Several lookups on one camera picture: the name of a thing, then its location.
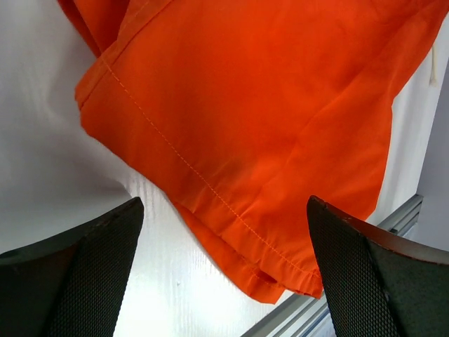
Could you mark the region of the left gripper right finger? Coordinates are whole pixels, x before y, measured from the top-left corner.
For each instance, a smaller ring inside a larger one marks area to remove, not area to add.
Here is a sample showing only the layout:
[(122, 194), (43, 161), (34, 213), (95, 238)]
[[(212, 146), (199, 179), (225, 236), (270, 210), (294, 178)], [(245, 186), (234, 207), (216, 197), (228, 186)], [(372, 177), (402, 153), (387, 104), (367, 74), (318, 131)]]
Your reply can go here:
[[(337, 336), (447, 336), (448, 252), (410, 241), (355, 218), (312, 196), (307, 220)], [(361, 291), (330, 299), (342, 286), (339, 264), (366, 262), (375, 276), (356, 265)]]

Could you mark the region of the orange shorts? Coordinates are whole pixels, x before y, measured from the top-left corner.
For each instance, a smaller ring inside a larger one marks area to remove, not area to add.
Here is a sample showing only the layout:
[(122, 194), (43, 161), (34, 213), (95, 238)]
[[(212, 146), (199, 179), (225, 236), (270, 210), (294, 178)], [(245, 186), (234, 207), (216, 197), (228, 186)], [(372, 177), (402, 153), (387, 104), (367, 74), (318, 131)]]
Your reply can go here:
[(169, 198), (223, 273), (275, 303), (323, 291), (312, 195), (377, 205), (392, 105), (447, 1), (61, 1), (95, 55), (81, 125)]

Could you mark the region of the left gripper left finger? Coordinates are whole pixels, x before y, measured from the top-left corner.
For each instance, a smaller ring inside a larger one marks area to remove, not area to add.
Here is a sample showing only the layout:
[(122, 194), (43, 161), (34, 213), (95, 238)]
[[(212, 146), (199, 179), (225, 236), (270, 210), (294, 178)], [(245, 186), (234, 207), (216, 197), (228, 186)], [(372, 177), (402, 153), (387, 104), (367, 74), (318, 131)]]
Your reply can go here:
[(1, 254), (1, 335), (113, 336), (143, 218), (134, 197)]

